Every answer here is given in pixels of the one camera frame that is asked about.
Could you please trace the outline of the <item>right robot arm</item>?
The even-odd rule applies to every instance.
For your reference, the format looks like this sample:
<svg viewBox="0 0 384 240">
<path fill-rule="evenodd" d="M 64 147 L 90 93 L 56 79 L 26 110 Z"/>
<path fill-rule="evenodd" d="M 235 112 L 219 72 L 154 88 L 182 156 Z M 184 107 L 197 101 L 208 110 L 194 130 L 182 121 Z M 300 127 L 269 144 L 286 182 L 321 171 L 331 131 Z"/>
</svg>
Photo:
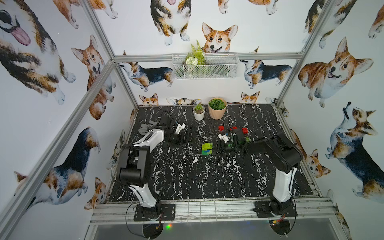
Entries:
<svg viewBox="0 0 384 240">
<path fill-rule="evenodd" d="M 303 154 L 284 133 L 272 137 L 251 139 L 240 129 L 230 128 L 226 134 L 218 134 L 217 149 L 222 153 L 237 152 L 243 156 L 266 154 L 276 173 L 270 199 L 255 202 L 253 211 L 259 218 L 297 217 L 296 202 L 292 194 L 294 178 Z"/>
</svg>

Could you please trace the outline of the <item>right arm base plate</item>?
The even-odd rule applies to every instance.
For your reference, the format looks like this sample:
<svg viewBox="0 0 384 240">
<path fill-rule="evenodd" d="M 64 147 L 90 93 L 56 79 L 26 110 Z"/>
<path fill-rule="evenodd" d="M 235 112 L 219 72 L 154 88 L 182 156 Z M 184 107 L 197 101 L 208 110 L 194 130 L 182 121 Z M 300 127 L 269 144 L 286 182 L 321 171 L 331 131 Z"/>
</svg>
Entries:
<svg viewBox="0 0 384 240">
<path fill-rule="evenodd" d="M 276 200 L 255 202 L 253 211 L 259 218 L 296 217 L 297 211 L 293 201 L 280 203 Z"/>
</svg>

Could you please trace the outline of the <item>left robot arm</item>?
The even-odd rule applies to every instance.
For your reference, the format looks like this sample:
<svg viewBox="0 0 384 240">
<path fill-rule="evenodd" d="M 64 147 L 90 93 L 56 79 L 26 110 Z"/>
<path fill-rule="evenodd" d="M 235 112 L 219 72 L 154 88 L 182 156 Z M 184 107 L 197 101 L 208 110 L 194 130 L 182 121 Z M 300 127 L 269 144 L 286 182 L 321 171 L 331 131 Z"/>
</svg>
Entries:
<svg viewBox="0 0 384 240">
<path fill-rule="evenodd" d="M 162 142 L 183 145 L 188 141 L 186 124 L 165 113 L 157 122 L 142 124 L 139 132 L 143 137 L 120 150 L 116 180 L 132 190 L 139 200 L 135 221 L 154 221 L 163 214 L 161 201 L 154 197 L 148 185 L 153 173 L 151 152 Z"/>
</svg>

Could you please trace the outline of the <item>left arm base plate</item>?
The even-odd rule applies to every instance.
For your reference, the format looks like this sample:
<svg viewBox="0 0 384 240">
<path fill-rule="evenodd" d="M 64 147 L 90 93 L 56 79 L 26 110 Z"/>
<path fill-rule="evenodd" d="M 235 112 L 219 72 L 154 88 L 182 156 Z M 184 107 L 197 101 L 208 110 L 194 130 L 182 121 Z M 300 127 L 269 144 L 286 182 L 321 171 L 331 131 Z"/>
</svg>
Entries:
<svg viewBox="0 0 384 240">
<path fill-rule="evenodd" d="M 173 221 L 175 219 L 175 204 L 160 204 L 153 208 L 138 206 L 135 210 L 135 222 Z"/>
</svg>

